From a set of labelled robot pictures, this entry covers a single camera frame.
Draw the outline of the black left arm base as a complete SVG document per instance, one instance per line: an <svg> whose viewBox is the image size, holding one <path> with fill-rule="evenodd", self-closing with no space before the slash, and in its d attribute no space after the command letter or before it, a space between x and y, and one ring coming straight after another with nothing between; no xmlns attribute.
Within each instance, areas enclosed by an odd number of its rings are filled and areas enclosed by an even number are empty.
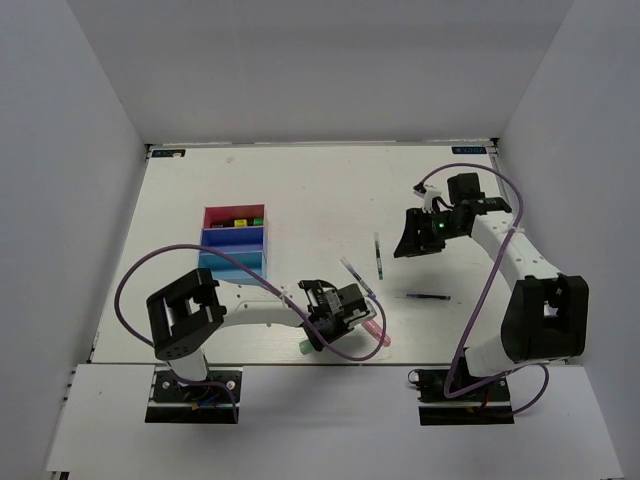
<svg viewBox="0 0 640 480"><path fill-rule="evenodd" d="M145 413L148 424L236 423L230 396L219 386L181 385L168 367L156 367Z"/></svg>

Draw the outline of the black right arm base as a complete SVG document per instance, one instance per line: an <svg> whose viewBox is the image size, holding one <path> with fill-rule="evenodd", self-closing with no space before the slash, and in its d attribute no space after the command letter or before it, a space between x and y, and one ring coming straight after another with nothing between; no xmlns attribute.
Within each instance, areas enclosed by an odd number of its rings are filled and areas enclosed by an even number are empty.
<svg viewBox="0 0 640 480"><path fill-rule="evenodd" d="M504 379L473 392L446 398L447 370L413 369L407 381L417 393L419 423L423 427L489 426L514 423L511 396Z"/></svg>

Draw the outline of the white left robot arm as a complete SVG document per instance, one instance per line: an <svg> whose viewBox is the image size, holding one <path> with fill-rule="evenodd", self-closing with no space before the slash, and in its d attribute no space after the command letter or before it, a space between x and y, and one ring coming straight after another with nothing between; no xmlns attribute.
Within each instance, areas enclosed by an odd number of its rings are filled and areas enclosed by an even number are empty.
<svg viewBox="0 0 640 480"><path fill-rule="evenodd" d="M188 398L211 387L203 344L216 331L248 325L300 328L303 354L322 351L364 321L376 317L356 284L337 288L325 280L301 280L289 293L213 278L197 268L146 300L155 357L165 362Z"/></svg>

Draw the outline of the blue ink pen refill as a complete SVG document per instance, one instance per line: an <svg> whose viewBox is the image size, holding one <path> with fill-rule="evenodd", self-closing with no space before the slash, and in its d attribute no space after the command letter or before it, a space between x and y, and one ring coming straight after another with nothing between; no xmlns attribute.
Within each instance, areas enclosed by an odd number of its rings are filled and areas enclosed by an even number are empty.
<svg viewBox="0 0 640 480"><path fill-rule="evenodd" d="M354 277L354 279L360 285L360 287L366 292L367 296L371 299L375 299L376 294L371 289L371 287L365 282L362 276L356 271L354 266L345 257L341 257L340 262L344 266L344 268Z"/></svg>

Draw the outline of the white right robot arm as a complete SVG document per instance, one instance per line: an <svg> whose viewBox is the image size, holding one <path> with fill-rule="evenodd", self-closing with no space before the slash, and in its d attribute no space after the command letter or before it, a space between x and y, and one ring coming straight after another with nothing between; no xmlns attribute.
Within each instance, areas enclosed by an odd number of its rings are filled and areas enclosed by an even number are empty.
<svg viewBox="0 0 640 480"><path fill-rule="evenodd" d="M496 277L511 296L499 330L476 346L460 340L444 380L447 399L472 399L488 383L524 366L581 356L586 347L589 286L550 263L520 227L523 209L489 197L475 173L448 179L449 199L421 181L413 188L423 204L410 208L394 251L397 258L440 253L447 241L469 237L492 260L489 277L472 311L468 338Z"/></svg>

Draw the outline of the orange cap black highlighter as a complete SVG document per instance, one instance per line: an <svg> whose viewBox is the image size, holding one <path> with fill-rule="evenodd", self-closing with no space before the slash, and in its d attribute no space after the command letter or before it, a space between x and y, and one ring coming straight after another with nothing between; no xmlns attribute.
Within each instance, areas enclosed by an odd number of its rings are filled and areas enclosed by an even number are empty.
<svg viewBox="0 0 640 480"><path fill-rule="evenodd" d="M234 226L235 226L234 220L214 221L210 224L210 228L229 228Z"/></svg>

